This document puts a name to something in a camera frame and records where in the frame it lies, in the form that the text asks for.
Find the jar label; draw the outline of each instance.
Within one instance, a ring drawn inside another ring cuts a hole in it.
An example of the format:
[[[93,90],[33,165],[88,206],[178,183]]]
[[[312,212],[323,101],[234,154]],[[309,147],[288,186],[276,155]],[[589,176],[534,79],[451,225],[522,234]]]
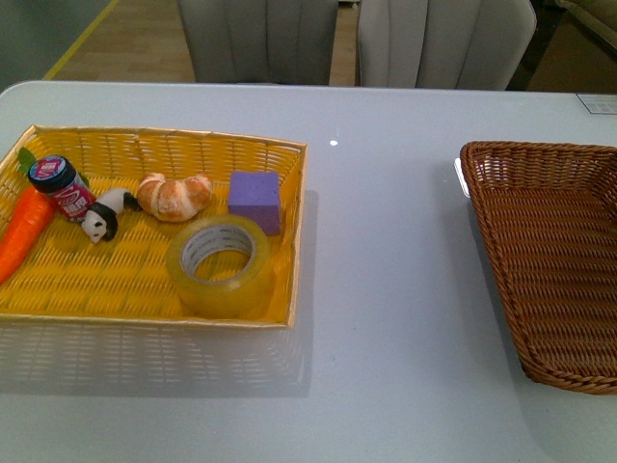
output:
[[[75,176],[67,187],[48,194],[49,198],[70,221],[80,222],[88,212],[88,207],[95,201],[93,194],[81,180]]]

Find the toy carrot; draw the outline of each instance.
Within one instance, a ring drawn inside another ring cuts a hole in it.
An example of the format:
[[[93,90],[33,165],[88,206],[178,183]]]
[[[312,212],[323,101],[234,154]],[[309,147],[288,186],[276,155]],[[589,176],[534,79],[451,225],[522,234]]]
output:
[[[26,259],[39,235],[51,223],[55,207],[34,186],[24,190],[0,242],[0,284]]]

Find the toy panda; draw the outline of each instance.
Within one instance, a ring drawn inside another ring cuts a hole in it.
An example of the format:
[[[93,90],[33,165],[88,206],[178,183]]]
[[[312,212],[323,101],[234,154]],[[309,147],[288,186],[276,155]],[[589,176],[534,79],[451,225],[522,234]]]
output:
[[[81,228],[93,243],[110,241],[118,232],[117,215],[125,208],[142,210],[137,199],[126,188],[111,188],[88,207]]]

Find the chair back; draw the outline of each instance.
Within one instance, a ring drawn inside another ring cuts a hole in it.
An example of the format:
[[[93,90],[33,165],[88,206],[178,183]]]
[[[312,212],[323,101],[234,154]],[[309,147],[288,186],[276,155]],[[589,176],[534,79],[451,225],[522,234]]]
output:
[[[504,90],[535,26],[529,0],[363,0],[358,83]]]
[[[337,0],[177,0],[197,82],[328,85]]]

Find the yellow tape on floor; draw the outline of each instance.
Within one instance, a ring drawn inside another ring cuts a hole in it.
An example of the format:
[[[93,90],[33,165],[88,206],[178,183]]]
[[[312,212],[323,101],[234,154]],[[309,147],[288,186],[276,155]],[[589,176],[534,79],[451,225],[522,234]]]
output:
[[[86,41],[86,39],[90,36],[90,34],[96,29],[96,26],[100,24],[100,22],[105,19],[107,14],[110,13],[116,7],[120,0],[112,0],[109,5],[105,7],[105,9],[100,12],[100,14],[94,19],[93,22],[86,28],[86,30],[77,38],[77,40],[71,45],[64,55],[60,57],[60,59],[56,62],[54,66],[43,76],[44,80],[51,80],[58,73],[60,69],[67,63],[71,56],[79,49],[79,47]]]

